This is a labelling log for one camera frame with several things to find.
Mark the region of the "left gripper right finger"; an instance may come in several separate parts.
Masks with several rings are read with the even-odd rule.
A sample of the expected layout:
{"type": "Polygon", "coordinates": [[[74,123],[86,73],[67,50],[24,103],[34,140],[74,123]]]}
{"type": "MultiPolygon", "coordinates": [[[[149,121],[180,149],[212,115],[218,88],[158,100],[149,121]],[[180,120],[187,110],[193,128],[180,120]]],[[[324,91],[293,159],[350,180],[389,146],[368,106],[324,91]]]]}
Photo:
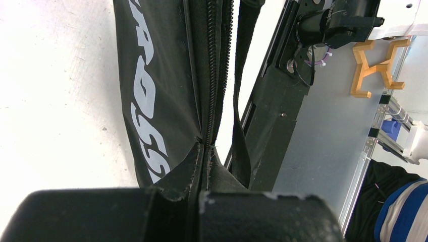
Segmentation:
{"type": "Polygon", "coordinates": [[[249,194],[249,190],[221,164],[215,146],[209,146],[206,162],[206,195],[237,194],[249,194]]]}

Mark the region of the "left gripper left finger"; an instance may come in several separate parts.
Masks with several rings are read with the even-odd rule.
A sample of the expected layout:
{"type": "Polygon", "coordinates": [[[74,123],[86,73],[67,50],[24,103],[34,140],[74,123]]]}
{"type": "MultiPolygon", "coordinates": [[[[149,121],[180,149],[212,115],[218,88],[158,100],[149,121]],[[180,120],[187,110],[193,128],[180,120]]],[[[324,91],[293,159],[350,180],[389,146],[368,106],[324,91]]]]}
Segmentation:
{"type": "Polygon", "coordinates": [[[150,187],[172,202],[193,200],[200,191],[203,157],[204,147],[197,142],[180,164],[150,187]]]}

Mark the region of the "black Crossway racket bag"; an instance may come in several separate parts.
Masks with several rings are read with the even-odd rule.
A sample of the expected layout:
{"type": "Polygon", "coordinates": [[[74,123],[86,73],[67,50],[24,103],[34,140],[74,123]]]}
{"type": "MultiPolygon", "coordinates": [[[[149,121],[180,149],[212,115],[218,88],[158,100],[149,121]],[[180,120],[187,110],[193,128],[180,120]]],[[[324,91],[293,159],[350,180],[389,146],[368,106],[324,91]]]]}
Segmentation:
{"type": "Polygon", "coordinates": [[[212,147],[223,111],[232,1],[114,1],[122,113],[141,187],[212,147]]]}

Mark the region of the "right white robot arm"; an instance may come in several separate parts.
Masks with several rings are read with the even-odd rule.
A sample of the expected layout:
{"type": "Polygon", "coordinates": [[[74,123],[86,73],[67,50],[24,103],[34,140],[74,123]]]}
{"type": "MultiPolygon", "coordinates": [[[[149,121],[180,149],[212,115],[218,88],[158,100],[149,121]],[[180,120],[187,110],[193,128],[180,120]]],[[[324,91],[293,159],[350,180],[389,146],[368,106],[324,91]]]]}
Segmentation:
{"type": "Polygon", "coordinates": [[[427,35],[427,1],[299,1],[294,28],[304,47],[427,35]]]}

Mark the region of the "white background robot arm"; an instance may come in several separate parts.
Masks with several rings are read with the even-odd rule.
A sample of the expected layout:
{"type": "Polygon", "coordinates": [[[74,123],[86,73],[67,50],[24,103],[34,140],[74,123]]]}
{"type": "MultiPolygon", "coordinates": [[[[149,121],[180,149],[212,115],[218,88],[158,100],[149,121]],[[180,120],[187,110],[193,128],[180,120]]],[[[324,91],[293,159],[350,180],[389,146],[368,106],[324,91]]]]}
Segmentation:
{"type": "Polygon", "coordinates": [[[411,160],[412,164],[420,164],[420,160],[427,160],[427,126],[414,120],[404,145],[402,156],[411,160]]]}

